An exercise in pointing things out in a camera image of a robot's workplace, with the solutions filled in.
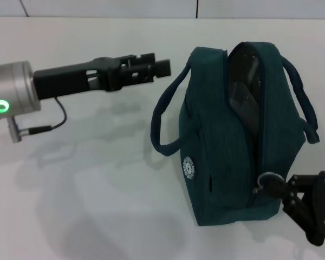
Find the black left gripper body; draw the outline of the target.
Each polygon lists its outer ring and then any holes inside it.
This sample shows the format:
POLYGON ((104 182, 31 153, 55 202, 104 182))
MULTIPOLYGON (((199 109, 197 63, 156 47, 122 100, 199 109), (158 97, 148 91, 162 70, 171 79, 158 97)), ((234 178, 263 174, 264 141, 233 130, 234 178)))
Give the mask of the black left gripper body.
POLYGON ((101 57, 85 63, 37 70, 32 79, 38 99, 44 100, 91 90, 109 91, 120 68, 119 59, 101 57))

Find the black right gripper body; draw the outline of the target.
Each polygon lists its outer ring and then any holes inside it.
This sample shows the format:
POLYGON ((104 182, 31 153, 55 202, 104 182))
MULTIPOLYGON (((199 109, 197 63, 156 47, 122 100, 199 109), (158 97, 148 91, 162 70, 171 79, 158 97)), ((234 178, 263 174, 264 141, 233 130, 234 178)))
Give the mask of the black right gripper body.
POLYGON ((314 175, 312 184, 303 195, 312 219, 312 228, 306 232, 307 240, 321 246, 325 240, 325 171, 314 175))

